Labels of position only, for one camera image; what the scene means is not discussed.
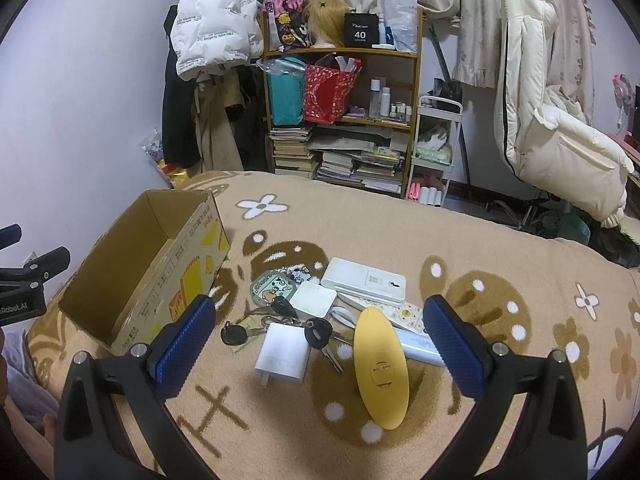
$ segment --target white rolling cart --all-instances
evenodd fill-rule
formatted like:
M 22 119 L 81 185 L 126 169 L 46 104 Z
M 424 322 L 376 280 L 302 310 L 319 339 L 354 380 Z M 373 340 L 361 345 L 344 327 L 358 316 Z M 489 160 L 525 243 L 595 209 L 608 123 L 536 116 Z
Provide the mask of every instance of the white rolling cart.
M 460 109 L 459 113 L 447 112 L 446 110 L 439 110 L 434 108 L 433 105 L 436 101 L 449 103 Z M 430 95 L 421 95 L 418 98 L 417 107 L 417 121 L 415 123 L 415 130 L 412 131 L 412 138 L 410 141 L 411 157 L 409 158 L 410 170 L 409 181 L 406 187 L 404 198 L 408 199 L 411 182 L 414 177 L 414 169 L 420 168 L 419 173 L 434 174 L 443 184 L 444 190 L 442 191 L 442 203 L 444 203 L 447 197 L 447 191 L 449 190 L 449 181 L 456 161 L 456 150 L 458 149 L 458 138 L 460 136 L 460 123 L 462 122 L 462 104 L 452 101 L 451 99 L 445 99 L 443 97 L 434 97 Z M 418 132 L 420 131 L 420 122 L 425 118 L 434 118 L 439 122 L 447 121 L 449 123 L 447 143 L 451 146 L 451 163 L 441 164 L 439 162 L 431 162 L 430 160 L 424 160 L 416 156 L 415 149 L 418 143 Z

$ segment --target red patterned bag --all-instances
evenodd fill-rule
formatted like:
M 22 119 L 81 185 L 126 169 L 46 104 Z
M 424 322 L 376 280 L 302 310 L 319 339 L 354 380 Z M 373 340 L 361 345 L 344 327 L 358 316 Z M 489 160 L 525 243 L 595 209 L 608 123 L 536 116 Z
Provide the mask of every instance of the red patterned bag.
M 333 124 L 344 114 L 347 95 L 355 86 L 358 73 L 342 72 L 325 66 L 333 58 L 334 55 L 330 54 L 315 65 L 306 66 L 303 107 L 305 121 Z

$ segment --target fleece blanket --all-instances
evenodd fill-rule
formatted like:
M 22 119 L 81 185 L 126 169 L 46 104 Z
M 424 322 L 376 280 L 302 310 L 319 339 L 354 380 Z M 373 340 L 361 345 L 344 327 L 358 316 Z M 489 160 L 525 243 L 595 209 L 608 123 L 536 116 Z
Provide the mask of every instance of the fleece blanket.
M 408 360 L 409 409 L 396 430 L 385 431 L 359 397 L 350 348 L 334 347 L 343 375 L 313 351 L 303 384 L 271 380 L 263 388 L 254 365 L 264 336 L 237 353 L 222 344 L 220 324 L 254 307 L 249 285 L 260 273 L 287 269 L 318 280 L 333 256 L 404 275 L 411 303 L 443 294 L 489 341 L 534 356 L 565 351 L 590 466 L 631 424 L 640 360 L 636 270 L 575 242 L 293 176 L 212 172 L 186 187 L 213 192 L 231 249 L 212 290 L 218 327 L 167 407 L 220 478 L 417 479 L 471 409 L 445 368 Z M 41 384 L 57 398 L 76 351 L 104 355 L 55 301 L 29 345 Z M 512 404 L 482 468 L 500 460 L 522 401 Z M 157 469 L 126 404 L 120 413 L 140 460 Z

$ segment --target yellow oval object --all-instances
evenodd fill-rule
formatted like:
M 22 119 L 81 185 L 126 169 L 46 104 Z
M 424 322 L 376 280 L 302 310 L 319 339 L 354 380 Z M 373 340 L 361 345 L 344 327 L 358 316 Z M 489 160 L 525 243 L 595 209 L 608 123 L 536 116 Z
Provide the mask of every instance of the yellow oval object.
M 362 401 L 373 421 L 394 430 L 409 406 L 409 374 L 402 346 L 389 320 L 366 308 L 353 335 L 353 364 Z

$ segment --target baseboard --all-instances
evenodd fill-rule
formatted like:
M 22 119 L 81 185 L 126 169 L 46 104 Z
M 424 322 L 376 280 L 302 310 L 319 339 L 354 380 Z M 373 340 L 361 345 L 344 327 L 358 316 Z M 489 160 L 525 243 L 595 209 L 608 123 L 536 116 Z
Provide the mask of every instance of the baseboard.
M 464 182 L 454 182 L 452 180 L 449 183 L 449 194 L 471 200 L 472 202 L 479 202 L 481 204 L 493 202 L 494 200 L 502 200 L 506 205 L 513 209 L 514 212 L 520 214 L 526 213 L 528 209 L 528 206 L 525 204 L 524 200 L 514 198 L 513 196 L 504 195 L 502 193 L 498 193 L 497 191 L 492 191 L 491 189 L 469 186 Z

